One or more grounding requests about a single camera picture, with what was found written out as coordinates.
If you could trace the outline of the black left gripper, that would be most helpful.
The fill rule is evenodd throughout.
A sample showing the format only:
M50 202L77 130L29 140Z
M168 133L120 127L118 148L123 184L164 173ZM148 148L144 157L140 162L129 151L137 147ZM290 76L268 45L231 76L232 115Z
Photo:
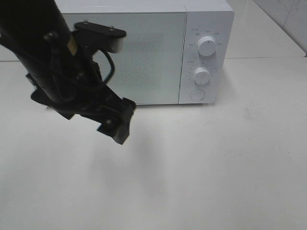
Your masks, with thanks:
M79 45L75 56L59 44L36 43L30 47L31 56L44 64L30 71L36 86L32 100L53 108L67 119L79 114L97 121L101 123L98 132L124 144L130 135L136 103L121 99L107 86L115 72L109 53L99 50L111 66L108 75L102 78L93 54Z

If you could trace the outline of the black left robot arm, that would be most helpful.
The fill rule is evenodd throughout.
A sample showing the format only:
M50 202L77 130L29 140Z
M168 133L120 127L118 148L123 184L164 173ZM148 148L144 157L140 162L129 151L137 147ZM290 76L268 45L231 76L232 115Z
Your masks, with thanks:
M110 56L126 32L90 22L70 30L53 0L3 0L0 43L12 51L35 87L31 99L66 119L78 114L100 124L98 131L118 144L130 134L136 104L118 97L108 82Z

